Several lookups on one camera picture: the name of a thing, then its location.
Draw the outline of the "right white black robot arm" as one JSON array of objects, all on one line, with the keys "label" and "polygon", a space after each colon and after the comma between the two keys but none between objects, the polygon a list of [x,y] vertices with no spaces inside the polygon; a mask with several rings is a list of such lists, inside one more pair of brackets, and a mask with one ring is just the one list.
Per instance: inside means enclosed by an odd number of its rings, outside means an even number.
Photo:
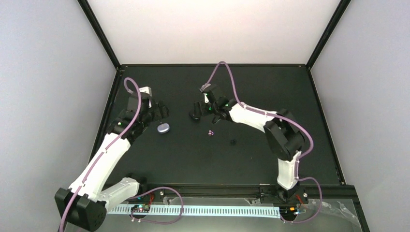
[{"label": "right white black robot arm", "polygon": [[204,98],[193,104],[189,112],[193,120],[212,115],[214,124],[220,120],[241,123],[265,134],[271,152],[278,159],[278,186],[273,193],[280,203],[288,203],[298,189],[298,164],[305,138],[287,110],[266,111],[235,99],[228,99],[217,85],[200,88]]}]

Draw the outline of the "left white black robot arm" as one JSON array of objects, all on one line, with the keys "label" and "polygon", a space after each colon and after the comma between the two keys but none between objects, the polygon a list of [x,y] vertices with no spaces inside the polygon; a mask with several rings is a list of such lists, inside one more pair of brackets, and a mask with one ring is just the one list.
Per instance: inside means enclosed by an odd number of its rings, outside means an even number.
[{"label": "left white black robot arm", "polygon": [[110,210],[138,193],[140,180],[131,177],[124,177],[107,189],[103,187],[118,161],[150,123],[168,116],[164,101],[156,101],[144,92],[130,95],[127,108],[108,127],[100,148],[85,170],[67,189],[60,188],[55,193],[61,216],[59,231],[71,223],[94,232]]}]

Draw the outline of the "lilac earbud charging case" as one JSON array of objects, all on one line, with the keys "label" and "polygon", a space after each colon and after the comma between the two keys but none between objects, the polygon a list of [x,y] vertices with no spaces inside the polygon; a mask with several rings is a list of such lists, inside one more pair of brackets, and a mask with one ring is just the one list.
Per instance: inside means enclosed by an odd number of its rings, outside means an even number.
[{"label": "lilac earbud charging case", "polygon": [[168,123],[162,123],[157,126],[157,132],[164,134],[170,131],[170,125]]}]

